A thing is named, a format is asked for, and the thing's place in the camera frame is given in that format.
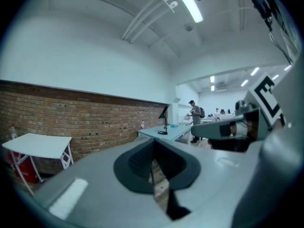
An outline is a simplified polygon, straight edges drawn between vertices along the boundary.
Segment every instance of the fluorescent light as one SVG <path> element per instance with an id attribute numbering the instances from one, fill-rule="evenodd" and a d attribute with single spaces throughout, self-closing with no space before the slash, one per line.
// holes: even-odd
<path id="1" fill-rule="evenodd" d="M 284 69 L 284 71 L 287 71 L 288 69 L 290 69 L 291 68 L 291 65 L 289 65 L 288 67 L 286 67 L 285 69 Z"/>
<path id="2" fill-rule="evenodd" d="M 275 80 L 276 78 L 278 78 L 279 77 L 279 74 L 277 74 L 276 76 L 274 76 L 273 78 L 272 78 L 272 80 Z"/>
<path id="3" fill-rule="evenodd" d="M 255 75 L 259 69 L 259 67 L 256 67 L 255 70 L 253 70 L 253 72 L 251 73 L 251 76 Z"/>
<path id="4" fill-rule="evenodd" d="M 191 16 L 193 17 L 193 19 L 195 21 L 195 23 L 199 23 L 199 22 L 203 21 L 203 17 L 194 0 L 182 0 L 182 1 L 185 3 L 187 9 L 189 10 Z"/>
<path id="5" fill-rule="evenodd" d="M 247 84 L 247 83 L 248 83 L 248 79 L 246 79 L 246 80 L 242 83 L 241 87 L 244 87 L 245 84 Z"/>

